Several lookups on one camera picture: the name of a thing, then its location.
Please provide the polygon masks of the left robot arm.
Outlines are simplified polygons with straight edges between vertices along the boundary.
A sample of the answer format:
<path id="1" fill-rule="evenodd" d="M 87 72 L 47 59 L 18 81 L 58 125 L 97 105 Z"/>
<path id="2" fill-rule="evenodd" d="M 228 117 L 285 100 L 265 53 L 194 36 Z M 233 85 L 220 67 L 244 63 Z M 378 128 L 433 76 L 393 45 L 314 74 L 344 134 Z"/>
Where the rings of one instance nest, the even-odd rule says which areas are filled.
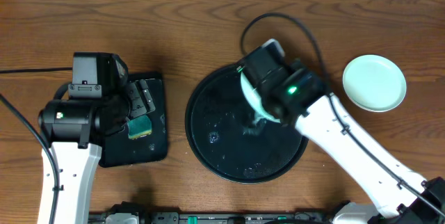
<path id="1" fill-rule="evenodd" d="M 128 78 L 117 54 L 74 53 L 72 80 L 38 116 L 44 140 L 39 223 L 86 223 L 105 140 L 122 131 L 130 141 L 152 133 L 147 114 L 154 107 Z"/>

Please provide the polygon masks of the mint green plate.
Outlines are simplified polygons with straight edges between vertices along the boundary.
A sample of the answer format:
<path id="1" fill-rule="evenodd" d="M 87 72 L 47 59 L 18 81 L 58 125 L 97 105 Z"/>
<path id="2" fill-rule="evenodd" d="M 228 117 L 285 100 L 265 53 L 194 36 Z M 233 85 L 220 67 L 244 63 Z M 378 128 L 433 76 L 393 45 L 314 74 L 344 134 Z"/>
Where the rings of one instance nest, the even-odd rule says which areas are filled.
<path id="1" fill-rule="evenodd" d="M 241 72 L 241 90 L 248 104 L 258 115 L 271 122 L 280 123 L 278 119 L 274 118 L 271 114 L 267 113 L 266 110 L 263 108 L 259 93 L 255 88 L 253 88 L 253 86 L 248 81 L 247 77 L 244 75 L 243 72 Z"/>
<path id="2" fill-rule="evenodd" d="M 342 84 L 354 104 L 371 112 L 396 108 L 407 93 L 402 70 L 388 58 L 375 54 L 351 60 L 343 71 Z"/>

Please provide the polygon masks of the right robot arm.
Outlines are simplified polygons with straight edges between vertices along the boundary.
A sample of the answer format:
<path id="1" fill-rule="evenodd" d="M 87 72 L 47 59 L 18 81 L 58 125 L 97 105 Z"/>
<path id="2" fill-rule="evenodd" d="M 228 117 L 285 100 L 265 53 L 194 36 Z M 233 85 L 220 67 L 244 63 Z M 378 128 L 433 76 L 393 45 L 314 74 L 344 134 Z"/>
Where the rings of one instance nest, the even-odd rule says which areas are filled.
<path id="1" fill-rule="evenodd" d="M 346 204 L 332 223 L 444 222 L 444 180 L 427 180 L 394 158 L 300 61 L 286 64 L 282 50 L 270 44 L 242 58 L 238 70 L 255 111 L 312 140 L 371 199 L 371 205 Z"/>

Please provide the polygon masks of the green yellow sponge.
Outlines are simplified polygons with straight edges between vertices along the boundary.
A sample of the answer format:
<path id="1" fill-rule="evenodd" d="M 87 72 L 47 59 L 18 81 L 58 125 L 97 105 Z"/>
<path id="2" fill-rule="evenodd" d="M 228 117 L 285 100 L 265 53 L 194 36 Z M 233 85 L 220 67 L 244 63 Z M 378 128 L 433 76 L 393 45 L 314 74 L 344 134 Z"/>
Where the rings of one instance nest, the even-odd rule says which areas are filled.
<path id="1" fill-rule="evenodd" d="M 152 121 L 146 115 L 141 115 L 127 122 L 128 138 L 131 140 L 150 135 L 152 133 Z"/>

